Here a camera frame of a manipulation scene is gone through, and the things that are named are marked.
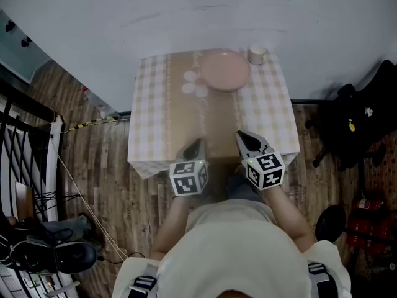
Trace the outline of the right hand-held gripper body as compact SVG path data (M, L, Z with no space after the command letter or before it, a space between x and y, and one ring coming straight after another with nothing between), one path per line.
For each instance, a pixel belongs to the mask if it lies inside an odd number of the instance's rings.
M270 144L266 150L248 150L248 157L241 159L241 164L244 166L246 178L260 191L279 186L283 182L283 159Z

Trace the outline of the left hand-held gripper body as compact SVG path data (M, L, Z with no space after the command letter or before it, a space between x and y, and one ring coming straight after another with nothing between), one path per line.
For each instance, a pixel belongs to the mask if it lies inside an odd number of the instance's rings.
M194 148L192 160L178 160L170 164L169 177L175 196L195 196L203 193L209 180L208 162L199 160L200 138L186 145Z

